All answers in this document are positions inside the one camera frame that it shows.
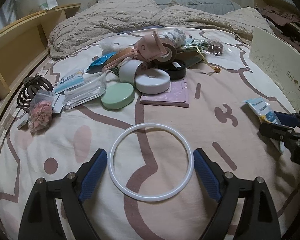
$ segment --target brown tape roll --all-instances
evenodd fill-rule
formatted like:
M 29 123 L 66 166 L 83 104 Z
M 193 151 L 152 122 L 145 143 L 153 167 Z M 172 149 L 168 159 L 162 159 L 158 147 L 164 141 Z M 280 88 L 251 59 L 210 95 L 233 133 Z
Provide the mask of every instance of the brown tape roll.
M 223 53 L 223 45 L 218 41 L 208 40 L 208 52 L 220 55 Z
M 166 64 L 170 64 L 171 62 L 173 62 L 176 59 L 177 56 L 177 50 L 174 46 L 172 46 L 169 43 L 162 43 L 164 48 L 167 51 L 167 54 L 158 57 L 154 60 L 154 62 L 158 65 L 166 65 Z

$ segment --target pink booklet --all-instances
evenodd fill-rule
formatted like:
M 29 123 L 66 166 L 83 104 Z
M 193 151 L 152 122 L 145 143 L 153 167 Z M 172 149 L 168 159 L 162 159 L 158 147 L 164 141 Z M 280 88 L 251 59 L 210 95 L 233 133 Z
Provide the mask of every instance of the pink booklet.
M 167 91 L 156 95 L 142 94 L 140 102 L 151 106 L 189 107 L 189 94 L 186 77 L 173 80 Z

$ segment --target clothes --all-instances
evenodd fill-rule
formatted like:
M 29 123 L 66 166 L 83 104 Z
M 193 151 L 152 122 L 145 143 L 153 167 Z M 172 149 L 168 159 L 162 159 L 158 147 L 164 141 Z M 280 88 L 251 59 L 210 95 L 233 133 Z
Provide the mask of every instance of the clothes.
M 300 17 L 298 15 L 282 12 L 278 8 L 270 5 L 267 5 L 264 8 L 258 8 L 258 12 L 261 13 L 264 18 L 269 17 L 280 26 L 285 26 L 289 23 L 300 23 Z
M 276 34 L 276 36 L 282 40 L 284 40 L 285 42 L 287 42 L 288 44 L 290 44 L 292 47 L 294 47 L 297 51 L 300 52 L 300 42 L 296 41 L 296 40 L 291 40 L 292 38 L 289 38 L 283 34 Z

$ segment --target green round container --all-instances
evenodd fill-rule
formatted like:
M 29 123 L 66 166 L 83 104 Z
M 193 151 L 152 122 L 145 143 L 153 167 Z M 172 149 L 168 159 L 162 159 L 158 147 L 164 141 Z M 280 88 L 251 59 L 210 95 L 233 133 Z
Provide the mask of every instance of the green round container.
M 129 83 L 117 83 L 107 87 L 106 92 L 101 97 L 104 107 L 111 110 L 123 108 L 133 100 L 134 89 Z

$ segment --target blue package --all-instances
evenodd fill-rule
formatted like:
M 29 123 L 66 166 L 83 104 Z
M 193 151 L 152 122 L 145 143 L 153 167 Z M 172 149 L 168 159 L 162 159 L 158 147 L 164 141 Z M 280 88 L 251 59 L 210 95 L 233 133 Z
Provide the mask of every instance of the blue package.
M 270 122 L 281 125 L 280 120 L 275 115 L 271 106 L 263 98 L 252 98 L 244 101 L 252 109 L 252 111 L 259 117 L 260 122 Z M 282 154 L 286 149 L 283 142 L 270 139 L 278 151 Z
M 88 67 L 86 73 L 89 74 L 94 74 L 97 72 L 101 72 L 101 67 L 103 67 L 103 64 L 109 59 L 111 58 L 114 54 L 116 54 L 116 52 L 111 52 L 108 53 L 106 55 L 103 55 L 102 57 L 97 58 L 94 62 L 92 62 L 90 64 L 90 66 Z
M 69 88 L 73 88 L 75 86 L 83 84 L 83 73 L 83 68 L 70 71 L 63 78 L 61 78 L 57 86 L 53 89 L 53 92 L 59 94 Z

